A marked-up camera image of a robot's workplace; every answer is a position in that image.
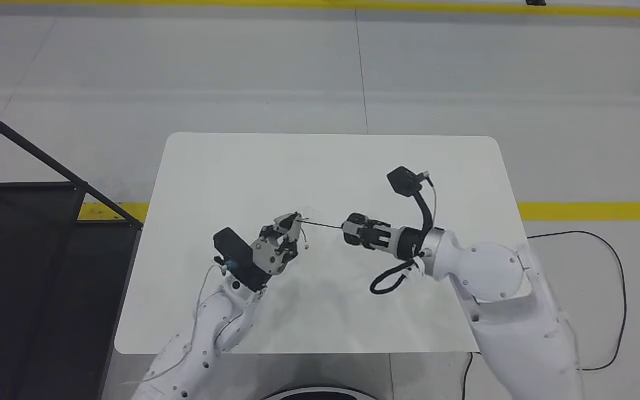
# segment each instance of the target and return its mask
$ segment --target black fabric panel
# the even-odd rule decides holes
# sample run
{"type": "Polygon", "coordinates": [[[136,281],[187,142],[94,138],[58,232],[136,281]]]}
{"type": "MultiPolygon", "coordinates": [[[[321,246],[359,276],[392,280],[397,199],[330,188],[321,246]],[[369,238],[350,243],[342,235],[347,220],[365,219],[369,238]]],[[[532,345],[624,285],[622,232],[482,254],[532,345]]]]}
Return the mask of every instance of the black fabric panel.
{"type": "Polygon", "coordinates": [[[0,184],[0,398],[12,399],[84,192],[69,182],[0,184]]]}
{"type": "Polygon", "coordinates": [[[20,400],[99,396],[137,232],[126,222],[77,224],[20,400]]]}

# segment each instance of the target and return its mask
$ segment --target black frame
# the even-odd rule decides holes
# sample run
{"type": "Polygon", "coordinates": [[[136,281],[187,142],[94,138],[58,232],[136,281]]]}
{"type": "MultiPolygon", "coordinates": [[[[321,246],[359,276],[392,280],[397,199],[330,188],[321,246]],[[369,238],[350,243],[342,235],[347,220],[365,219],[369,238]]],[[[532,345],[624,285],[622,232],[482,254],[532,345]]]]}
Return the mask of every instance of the black frame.
{"type": "MultiPolygon", "coordinates": [[[[91,186],[88,182],[84,181],[83,179],[81,179],[78,175],[74,174],[71,170],[69,170],[68,168],[66,168],[64,165],[62,165],[61,163],[59,163],[58,161],[56,161],[53,157],[51,157],[50,155],[48,155],[47,153],[45,153],[43,150],[41,150],[40,148],[38,148],[36,145],[34,145],[33,143],[31,143],[29,140],[27,140],[25,137],[23,137],[22,135],[20,135],[18,132],[16,132],[15,130],[13,130],[12,128],[10,128],[8,125],[6,125],[5,123],[3,123],[2,121],[0,121],[0,134],[2,134],[3,136],[5,136],[7,139],[11,140],[13,143],[15,143],[17,146],[19,146],[20,148],[22,148],[23,150],[25,150],[26,152],[28,152],[29,154],[31,154],[32,156],[34,156],[35,158],[37,158],[38,160],[40,160],[41,162],[43,162],[44,164],[46,164],[48,167],[50,167],[51,169],[53,169],[54,171],[58,172],[60,175],[62,175],[63,177],[65,177],[68,182],[0,182],[0,189],[2,190],[12,190],[12,189],[16,189],[19,191],[23,191],[23,190],[29,190],[29,189],[34,189],[34,190],[47,190],[47,189],[63,189],[68,187],[71,190],[76,191],[76,198],[75,198],[75,203],[73,206],[73,210],[74,210],[74,215],[75,217],[69,221],[68,225],[64,226],[64,233],[62,234],[57,247],[55,249],[55,253],[51,258],[51,265],[52,268],[49,270],[48,275],[47,275],[47,279],[51,282],[57,281],[57,277],[60,273],[61,267],[64,263],[66,254],[67,254],[67,250],[68,250],[68,243],[71,239],[71,235],[76,227],[77,223],[82,223],[83,225],[86,224],[102,224],[102,223],[117,223],[117,224],[127,224],[128,226],[132,227],[135,231],[138,232],[138,234],[136,236],[139,235],[140,230],[143,227],[143,223],[141,221],[139,221],[138,219],[136,219],[135,217],[133,217],[131,214],[129,214],[127,211],[125,211],[122,207],[120,207],[117,203],[115,203],[114,201],[110,200],[108,197],[106,197],[104,194],[102,194],[100,191],[98,191],[97,189],[95,189],[93,186],[91,186]],[[95,199],[97,199],[98,201],[100,201],[101,203],[105,204],[107,207],[109,207],[111,210],[113,210],[115,213],[117,213],[118,215],[120,215],[122,218],[124,218],[124,220],[120,220],[120,221],[77,221],[77,216],[80,213],[80,209],[82,207],[82,203],[84,201],[85,195],[86,194],[90,194],[92,195],[95,199]]],[[[115,332],[117,329],[117,321],[120,318],[120,312],[122,310],[122,304],[124,302],[124,298],[125,298],[125,294],[126,294],[126,288],[128,286],[129,283],[129,278],[130,278],[130,274],[131,274],[131,265],[133,262],[133,259],[135,258],[135,250],[137,247],[137,240],[134,239],[133,243],[132,243],[132,256],[131,256],[131,263],[129,264],[129,268],[127,269],[127,276],[125,278],[125,283],[124,283],[124,291],[121,295],[120,298],[120,302],[118,305],[118,313],[117,313],[117,317],[116,317],[116,324],[113,327],[113,331],[111,332],[111,346],[106,358],[106,365],[105,365],[105,369],[103,370],[102,376],[101,376],[101,380],[100,380],[100,385],[98,387],[98,397],[101,396],[102,391],[104,389],[104,383],[105,383],[105,378],[106,378],[106,374],[108,372],[108,363],[110,361],[111,358],[111,350],[113,347],[113,339],[115,336],[115,332]]],[[[39,295],[39,305],[37,307],[37,311],[35,313],[35,315],[37,316],[34,322],[34,327],[31,330],[29,337],[26,338],[26,348],[24,350],[24,357],[22,358],[22,360],[19,362],[18,365],[16,365],[16,374],[15,377],[16,379],[9,385],[9,393],[13,396],[15,396],[16,398],[19,396],[21,390],[22,390],[22,386],[25,383],[25,378],[26,378],[26,372],[27,369],[29,367],[29,363],[31,362],[32,359],[32,353],[34,351],[34,347],[36,344],[36,341],[38,340],[38,333],[40,331],[41,326],[44,323],[44,317],[47,313],[47,299],[51,297],[52,292],[54,290],[54,285],[51,285],[50,287],[46,288],[42,293],[40,293],[39,295]]]]}

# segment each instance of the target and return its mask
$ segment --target metal pole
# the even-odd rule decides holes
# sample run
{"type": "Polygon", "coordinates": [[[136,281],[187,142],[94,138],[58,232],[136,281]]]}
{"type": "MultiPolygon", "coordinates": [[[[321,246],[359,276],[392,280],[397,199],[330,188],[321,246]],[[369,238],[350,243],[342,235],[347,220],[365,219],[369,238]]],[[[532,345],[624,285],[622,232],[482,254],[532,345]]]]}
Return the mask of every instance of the metal pole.
{"type": "Polygon", "coordinates": [[[110,209],[118,213],[120,216],[122,216],[124,219],[129,221],[129,223],[131,223],[132,226],[136,227],[137,229],[142,228],[142,222],[138,221],[131,214],[123,210],[122,207],[120,207],[118,204],[109,200],[107,196],[103,195],[93,186],[89,185],[88,182],[83,181],[78,175],[74,174],[73,172],[71,172],[71,170],[69,170],[64,165],[60,164],[53,157],[51,157],[44,151],[40,150],[40,148],[38,148],[36,145],[34,145],[33,143],[25,139],[22,135],[20,135],[18,132],[11,129],[2,121],[0,121],[0,133],[6,136],[13,143],[20,146],[22,149],[27,151],[29,154],[37,158],[38,160],[47,164],[57,173],[59,173],[60,175],[70,180],[73,184],[75,184],[81,189],[84,189],[85,192],[89,193],[100,202],[106,204],[107,207],[109,207],[110,209]]]}

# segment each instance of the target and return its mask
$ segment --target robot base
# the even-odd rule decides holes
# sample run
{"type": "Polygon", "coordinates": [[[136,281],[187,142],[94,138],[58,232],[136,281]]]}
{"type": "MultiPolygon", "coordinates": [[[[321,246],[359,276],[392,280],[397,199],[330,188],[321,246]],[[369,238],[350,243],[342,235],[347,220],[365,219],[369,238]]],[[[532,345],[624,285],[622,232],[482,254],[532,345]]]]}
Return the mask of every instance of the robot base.
{"type": "Polygon", "coordinates": [[[335,387],[306,387],[273,394],[264,400],[376,400],[352,389],[335,387]]]}

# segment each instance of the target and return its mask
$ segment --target floor seam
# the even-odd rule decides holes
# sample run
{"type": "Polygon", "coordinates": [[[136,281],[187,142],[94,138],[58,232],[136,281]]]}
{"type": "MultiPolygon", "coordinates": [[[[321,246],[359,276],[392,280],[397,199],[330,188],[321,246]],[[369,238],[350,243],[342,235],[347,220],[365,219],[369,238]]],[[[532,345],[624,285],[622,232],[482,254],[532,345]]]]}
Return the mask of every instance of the floor seam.
{"type": "Polygon", "coordinates": [[[9,96],[9,99],[7,100],[7,103],[4,105],[4,108],[2,109],[2,111],[0,111],[0,114],[4,115],[4,112],[6,111],[6,109],[9,108],[9,104],[11,104],[11,100],[13,99],[13,96],[16,94],[16,92],[20,88],[20,85],[22,85],[22,82],[24,82],[24,80],[27,78],[27,75],[31,71],[31,67],[33,66],[33,63],[36,61],[36,58],[38,57],[38,54],[40,54],[40,51],[44,47],[44,44],[47,42],[47,40],[51,36],[51,31],[53,31],[53,27],[54,27],[54,25],[56,24],[57,21],[58,21],[58,17],[53,17],[53,21],[51,22],[51,26],[49,27],[49,30],[47,31],[47,34],[42,39],[42,42],[40,43],[40,47],[38,47],[38,50],[36,51],[36,53],[31,58],[31,61],[29,61],[29,64],[27,65],[27,67],[24,69],[24,74],[22,74],[22,77],[20,78],[20,80],[16,84],[15,89],[13,89],[13,92],[11,92],[11,95],[9,96]]]}
{"type": "Polygon", "coordinates": [[[391,366],[391,353],[389,355],[389,380],[391,381],[391,400],[396,399],[396,392],[393,389],[393,367],[391,366]]]}
{"type": "Polygon", "coordinates": [[[360,82],[362,84],[362,104],[364,105],[365,133],[369,134],[369,119],[367,118],[367,98],[364,94],[364,72],[362,71],[362,51],[360,50],[360,30],[358,28],[358,10],[353,10],[356,17],[356,37],[358,38],[358,58],[360,60],[360,82]]]}

